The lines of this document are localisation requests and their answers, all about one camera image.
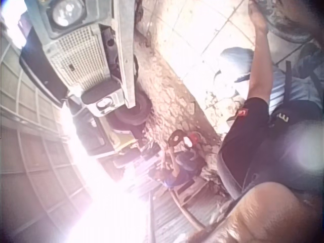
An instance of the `person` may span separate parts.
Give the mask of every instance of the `person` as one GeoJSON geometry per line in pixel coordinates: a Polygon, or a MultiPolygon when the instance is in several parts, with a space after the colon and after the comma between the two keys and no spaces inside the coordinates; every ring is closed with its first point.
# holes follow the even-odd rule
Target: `person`
{"type": "Polygon", "coordinates": [[[161,182],[167,188],[182,185],[201,173],[206,165],[205,160],[193,149],[174,153],[174,148],[169,147],[173,169],[166,168],[165,153],[162,157],[161,169],[149,170],[148,176],[153,180],[161,182]]]}
{"type": "Polygon", "coordinates": [[[319,242],[323,53],[306,45],[284,74],[272,65],[267,23],[254,0],[249,15],[255,51],[231,48],[220,59],[222,75],[246,99],[217,161],[232,202],[218,221],[186,242],[319,242]]]}

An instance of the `front grille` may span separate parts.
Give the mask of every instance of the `front grille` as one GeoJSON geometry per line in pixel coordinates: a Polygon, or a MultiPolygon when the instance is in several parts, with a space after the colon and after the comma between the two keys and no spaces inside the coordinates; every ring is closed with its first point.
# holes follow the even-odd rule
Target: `front grille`
{"type": "Polygon", "coordinates": [[[85,91],[109,76],[101,35],[91,27],[80,28],[54,43],[50,61],[65,85],[73,92],[85,91]]]}

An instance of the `knee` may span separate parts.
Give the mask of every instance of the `knee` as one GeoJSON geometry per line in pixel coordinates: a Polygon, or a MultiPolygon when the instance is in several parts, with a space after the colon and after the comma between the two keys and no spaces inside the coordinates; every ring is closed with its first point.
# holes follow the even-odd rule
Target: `knee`
{"type": "Polygon", "coordinates": [[[241,47],[231,47],[227,48],[221,52],[220,57],[226,60],[232,61],[241,61],[243,60],[252,60],[253,59],[253,51],[251,49],[245,49],[241,47]]]}
{"type": "Polygon", "coordinates": [[[248,74],[251,70],[253,51],[240,47],[228,48],[222,51],[219,67],[224,74],[234,77],[248,74]]]}

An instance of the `headlight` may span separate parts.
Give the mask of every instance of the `headlight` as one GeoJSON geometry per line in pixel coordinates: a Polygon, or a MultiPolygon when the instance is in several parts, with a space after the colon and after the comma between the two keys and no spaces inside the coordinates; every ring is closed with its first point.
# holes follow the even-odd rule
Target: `headlight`
{"type": "Polygon", "coordinates": [[[99,108],[106,108],[108,106],[111,106],[113,104],[113,100],[110,97],[104,98],[101,101],[97,103],[97,106],[99,108]]]}
{"type": "Polygon", "coordinates": [[[53,20],[66,27],[78,21],[82,13],[83,4],[80,0],[61,0],[53,8],[53,20]]]}

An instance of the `sunlight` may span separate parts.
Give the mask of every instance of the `sunlight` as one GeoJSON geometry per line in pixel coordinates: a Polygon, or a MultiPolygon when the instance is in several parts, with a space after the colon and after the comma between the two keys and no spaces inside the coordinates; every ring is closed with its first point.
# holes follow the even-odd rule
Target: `sunlight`
{"type": "Polygon", "coordinates": [[[66,106],[62,109],[62,119],[64,133],[70,137],[72,156],[94,200],[67,242],[142,242],[146,234],[146,203],[124,193],[101,165],[87,155],[66,106]]]}
{"type": "Polygon", "coordinates": [[[23,48],[26,44],[26,38],[18,27],[20,16],[27,11],[24,0],[9,0],[1,9],[1,15],[8,28],[7,34],[11,38],[14,45],[23,48]]]}

